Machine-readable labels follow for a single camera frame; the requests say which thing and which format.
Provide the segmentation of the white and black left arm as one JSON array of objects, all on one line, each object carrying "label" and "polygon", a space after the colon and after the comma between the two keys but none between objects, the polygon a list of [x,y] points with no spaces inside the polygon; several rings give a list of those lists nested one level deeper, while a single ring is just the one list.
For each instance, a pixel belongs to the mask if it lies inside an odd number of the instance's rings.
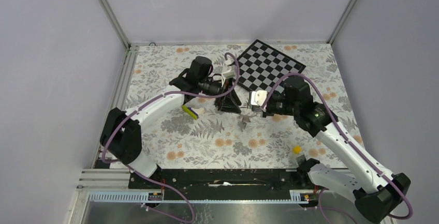
[{"label": "white and black left arm", "polygon": [[157,119],[171,110],[181,107],[193,98],[222,99],[230,96],[240,77],[237,58],[225,53],[228,71],[223,71],[221,80],[212,80],[213,64],[210,59],[197,56],[189,68],[184,69],[171,80],[162,93],[145,102],[123,111],[113,108],[109,111],[99,142],[103,146],[101,159],[110,152],[116,160],[137,172],[147,188],[155,188],[160,183],[159,168],[142,148],[142,132]]}]

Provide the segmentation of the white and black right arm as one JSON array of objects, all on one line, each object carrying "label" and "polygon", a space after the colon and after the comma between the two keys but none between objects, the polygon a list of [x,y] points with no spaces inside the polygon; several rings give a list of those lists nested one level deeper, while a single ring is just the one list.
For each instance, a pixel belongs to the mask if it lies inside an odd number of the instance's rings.
[{"label": "white and black right arm", "polygon": [[392,211],[401,203],[406,204],[408,213],[399,219],[413,216],[413,207],[406,197],[410,179],[404,173],[394,174],[359,145],[309,78],[288,73],[271,91],[250,93],[249,103],[254,111],[262,111],[263,116],[293,116],[302,130],[329,148],[352,173],[347,176],[316,159],[308,159],[299,167],[299,186],[305,189],[322,186],[343,196],[372,223],[380,223],[387,216],[396,218]]}]

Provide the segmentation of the black and white chessboard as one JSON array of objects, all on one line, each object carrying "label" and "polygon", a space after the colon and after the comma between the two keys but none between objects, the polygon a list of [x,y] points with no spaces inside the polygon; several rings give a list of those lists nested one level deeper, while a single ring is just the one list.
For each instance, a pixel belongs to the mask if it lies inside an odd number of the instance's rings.
[{"label": "black and white chessboard", "polygon": [[258,39],[238,56],[237,61],[240,67],[238,85],[248,92],[269,92],[285,74],[301,73],[306,68],[305,64]]}]

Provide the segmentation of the yellow cube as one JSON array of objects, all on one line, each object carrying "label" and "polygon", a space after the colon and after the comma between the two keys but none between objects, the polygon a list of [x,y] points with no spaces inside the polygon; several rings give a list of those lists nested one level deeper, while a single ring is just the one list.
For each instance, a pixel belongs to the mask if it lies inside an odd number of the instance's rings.
[{"label": "yellow cube", "polygon": [[300,146],[295,146],[295,147],[292,148],[292,152],[293,152],[295,155],[299,155],[299,154],[302,152],[302,149],[301,149]]}]

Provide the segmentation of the floral patterned table mat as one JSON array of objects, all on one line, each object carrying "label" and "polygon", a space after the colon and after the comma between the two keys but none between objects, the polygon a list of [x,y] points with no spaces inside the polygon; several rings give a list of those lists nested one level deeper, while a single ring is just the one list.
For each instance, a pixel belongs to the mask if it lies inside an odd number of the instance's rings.
[{"label": "floral patterned table mat", "polygon": [[[239,56],[247,48],[239,45],[142,46],[136,49],[125,108],[132,108],[161,93],[168,83],[188,68],[196,56],[205,56],[215,74],[222,71],[224,54]],[[317,86],[344,127],[362,144],[342,77],[329,44],[277,44],[277,50],[306,65],[304,74]],[[236,87],[246,107],[247,91]],[[252,118],[244,131],[237,114],[217,110],[212,99],[195,98],[192,108],[205,108],[197,120],[176,108],[150,124],[142,134],[143,151],[164,169],[294,168],[301,154],[332,168],[344,164],[320,141],[301,130],[291,116]]]}]

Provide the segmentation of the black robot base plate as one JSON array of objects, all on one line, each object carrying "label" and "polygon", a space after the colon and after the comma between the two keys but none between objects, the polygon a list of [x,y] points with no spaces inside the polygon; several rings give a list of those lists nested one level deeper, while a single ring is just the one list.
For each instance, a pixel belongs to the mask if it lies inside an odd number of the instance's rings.
[{"label": "black robot base plate", "polygon": [[131,173],[128,188],[166,201],[307,202],[322,186],[296,169],[161,169],[149,181]]}]

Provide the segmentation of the aluminium frame rails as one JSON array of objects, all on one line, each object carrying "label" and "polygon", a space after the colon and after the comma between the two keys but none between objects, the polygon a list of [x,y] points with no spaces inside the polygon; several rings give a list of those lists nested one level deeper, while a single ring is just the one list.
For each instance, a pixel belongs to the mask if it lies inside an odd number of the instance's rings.
[{"label": "aluminium frame rails", "polygon": [[[65,93],[70,117],[63,133],[66,169],[77,176],[90,163],[98,129],[121,65],[123,45],[98,0],[65,4],[60,38],[65,50]],[[336,27],[348,0],[110,0],[129,41],[322,41]]]}]

